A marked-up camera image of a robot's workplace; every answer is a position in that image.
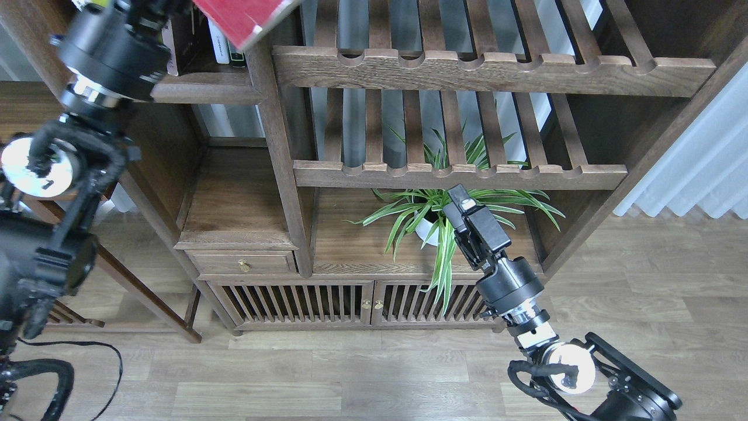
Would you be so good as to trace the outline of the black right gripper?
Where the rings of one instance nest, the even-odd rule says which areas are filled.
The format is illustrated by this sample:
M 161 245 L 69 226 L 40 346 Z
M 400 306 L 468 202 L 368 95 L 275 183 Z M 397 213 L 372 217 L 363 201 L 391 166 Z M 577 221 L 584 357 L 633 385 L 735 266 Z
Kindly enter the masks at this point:
M 514 313 L 526 301 L 534 302 L 544 290 L 524 257 L 510 260 L 505 248 L 512 240 L 489 208 L 479 205 L 461 184 L 447 190 L 451 202 L 443 208 L 456 243 L 472 270 L 483 270 L 476 283 L 484 304 L 495 315 Z

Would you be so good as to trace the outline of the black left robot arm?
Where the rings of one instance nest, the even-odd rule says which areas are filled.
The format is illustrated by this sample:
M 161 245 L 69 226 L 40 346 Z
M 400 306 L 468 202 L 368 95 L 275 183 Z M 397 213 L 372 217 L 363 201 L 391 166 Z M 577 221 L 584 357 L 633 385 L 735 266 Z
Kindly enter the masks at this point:
M 74 79 L 64 112 L 2 149 L 2 419 L 12 416 L 17 381 L 58 379 L 44 420 L 58 420 L 74 368 L 53 358 L 13 361 L 17 342 L 45 328 L 58 298 L 78 292 L 94 268 L 91 224 L 102 194 L 141 150 L 124 133 L 134 101 L 153 100 L 171 52 L 161 31 L 188 1 L 110 1 L 82 7 L 53 38 Z

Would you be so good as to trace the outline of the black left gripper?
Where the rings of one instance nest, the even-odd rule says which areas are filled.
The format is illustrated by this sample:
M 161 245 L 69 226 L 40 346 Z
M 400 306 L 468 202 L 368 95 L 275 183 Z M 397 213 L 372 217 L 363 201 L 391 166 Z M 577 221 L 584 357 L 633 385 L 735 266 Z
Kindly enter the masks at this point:
M 61 103 L 150 103 L 153 88 L 167 72 L 170 50 L 160 41 L 171 16 L 185 13 L 190 1 L 110 1 L 80 9 L 67 34 L 52 34 L 64 65 L 77 76 Z

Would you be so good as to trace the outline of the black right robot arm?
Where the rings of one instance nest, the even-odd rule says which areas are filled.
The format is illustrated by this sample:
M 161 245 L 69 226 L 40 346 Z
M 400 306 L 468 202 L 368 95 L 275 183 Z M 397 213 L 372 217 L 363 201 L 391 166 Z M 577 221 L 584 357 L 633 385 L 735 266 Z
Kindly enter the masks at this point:
M 521 392 L 558 410 L 569 420 L 675 420 L 678 395 L 595 333 L 584 341 L 561 341 L 549 314 L 537 306 L 544 285 L 522 257 L 510 259 L 511 240 L 489 209 L 457 185 L 444 209 L 456 243 L 474 270 L 483 271 L 476 289 L 484 317 L 503 320 L 524 355 L 508 363 L 507 375 Z M 566 395 L 584 394 L 602 373 L 610 391 L 591 414 L 569 404 Z

